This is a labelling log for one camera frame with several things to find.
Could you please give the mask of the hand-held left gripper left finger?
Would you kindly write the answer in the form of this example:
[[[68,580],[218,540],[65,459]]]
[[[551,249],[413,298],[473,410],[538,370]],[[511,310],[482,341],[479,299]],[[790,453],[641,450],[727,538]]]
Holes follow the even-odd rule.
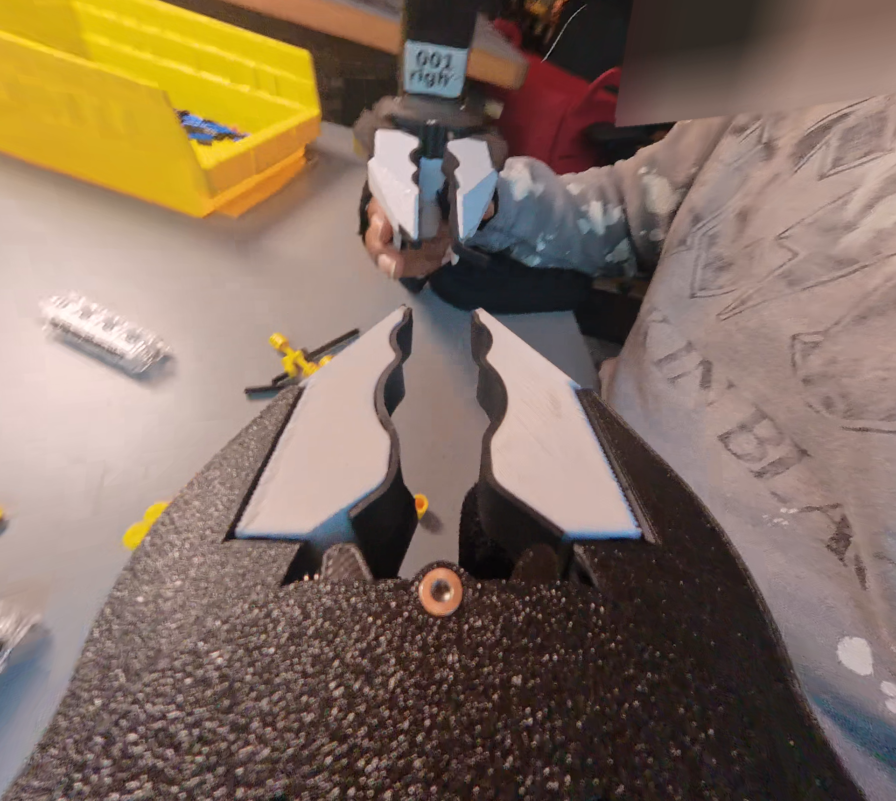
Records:
[[[297,544],[293,572],[352,545],[375,579],[394,579],[415,533],[392,415],[404,398],[413,314],[399,306],[301,386],[246,494],[234,537]]]

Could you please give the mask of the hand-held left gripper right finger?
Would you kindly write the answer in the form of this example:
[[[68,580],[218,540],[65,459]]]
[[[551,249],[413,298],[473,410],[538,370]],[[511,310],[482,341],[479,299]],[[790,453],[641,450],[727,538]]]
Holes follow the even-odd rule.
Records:
[[[577,548],[643,542],[595,394],[484,309],[471,317],[470,344],[488,419],[470,491],[470,573],[508,578],[543,549],[562,577]]]

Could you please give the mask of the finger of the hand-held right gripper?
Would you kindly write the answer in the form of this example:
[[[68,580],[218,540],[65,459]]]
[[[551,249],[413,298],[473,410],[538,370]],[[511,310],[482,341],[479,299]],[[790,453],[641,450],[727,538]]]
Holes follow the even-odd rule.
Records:
[[[447,222],[453,240],[465,244],[478,231],[493,202],[498,174],[485,140],[454,138],[444,154]]]
[[[377,129],[367,162],[367,185],[392,230],[392,244],[418,247],[420,139],[401,129]]]

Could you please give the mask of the yellow piston crank assembly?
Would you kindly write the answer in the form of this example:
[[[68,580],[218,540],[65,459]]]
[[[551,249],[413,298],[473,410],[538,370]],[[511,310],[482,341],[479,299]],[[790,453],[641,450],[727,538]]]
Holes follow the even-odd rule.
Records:
[[[287,386],[301,384],[325,367],[343,348],[352,344],[361,332],[354,328],[314,349],[294,348],[288,338],[272,334],[268,343],[280,356],[280,372],[266,384],[248,386],[244,395],[250,399],[273,395]]]

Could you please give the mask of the person's right forearm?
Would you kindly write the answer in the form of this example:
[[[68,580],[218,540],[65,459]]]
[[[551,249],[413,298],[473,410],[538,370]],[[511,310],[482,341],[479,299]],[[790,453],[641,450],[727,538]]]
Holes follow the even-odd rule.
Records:
[[[494,213],[471,245],[537,269],[634,278],[655,267],[687,188],[661,172],[647,149],[566,175],[511,157],[498,175]]]

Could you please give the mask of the grey desk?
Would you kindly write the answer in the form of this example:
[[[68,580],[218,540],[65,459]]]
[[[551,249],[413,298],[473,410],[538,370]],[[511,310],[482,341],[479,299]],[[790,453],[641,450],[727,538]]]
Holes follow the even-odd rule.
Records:
[[[526,591],[452,563],[488,419],[472,313],[409,295],[357,235],[366,172],[327,126],[314,165],[233,222],[2,158],[2,599],[42,615],[2,674],[7,799],[571,798],[588,787],[562,676],[581,587]],[[133,377],[49,336],[77,293],[163,338]],[[427,496],[394,579],[355,546],[234,522],[301,384],[268,343],[318,348],[413,314],[392,415]],[[127,528],[170,506],[138,549]]]

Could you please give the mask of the person's right hand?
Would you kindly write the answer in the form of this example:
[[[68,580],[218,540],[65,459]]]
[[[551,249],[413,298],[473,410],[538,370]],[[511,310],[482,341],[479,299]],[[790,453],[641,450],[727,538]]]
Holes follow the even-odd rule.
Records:
[[[451,262],[453,238],[444,220],[439,221],[434,235],[422,240],[418,247],[398,248],[383,206],[370,196],[360,223],[366,254],[377,270],[391,280],[428,280]]]

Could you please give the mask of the red plastic chair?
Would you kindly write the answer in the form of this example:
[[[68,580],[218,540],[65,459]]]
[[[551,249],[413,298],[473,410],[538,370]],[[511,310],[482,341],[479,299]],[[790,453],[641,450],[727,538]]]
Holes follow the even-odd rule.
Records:
[[[524,53],[519,89],[482,87],[501,106],[495,124],[508,156],[539,160],[561,175],[610,163],[606,144],[589,132],[615,123],[625,30],[610,21],[588,25],[585,17],[576,13],[546,56]]]

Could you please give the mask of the heap of blue black parts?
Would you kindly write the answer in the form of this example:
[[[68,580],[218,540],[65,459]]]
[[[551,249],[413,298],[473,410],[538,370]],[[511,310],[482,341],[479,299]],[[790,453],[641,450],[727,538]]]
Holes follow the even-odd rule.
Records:
[[[239,142],[248,135],[236,127],[203,118],[191,111],[175,110],[187,137],[198,145],[212,146],[222,142]]]

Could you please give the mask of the clear plastic building piece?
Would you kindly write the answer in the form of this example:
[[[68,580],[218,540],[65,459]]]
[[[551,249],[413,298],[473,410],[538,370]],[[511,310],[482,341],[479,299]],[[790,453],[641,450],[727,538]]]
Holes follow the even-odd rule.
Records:
[[[6,669],[14,651],[41,621],[42,615],[33,608],[21,606],[9,599],[1,600],[2,672]]]
[[[39,311],[54,340],[129,376],[147,375],[172,359],[163,338],[83,295],[54,295]]]

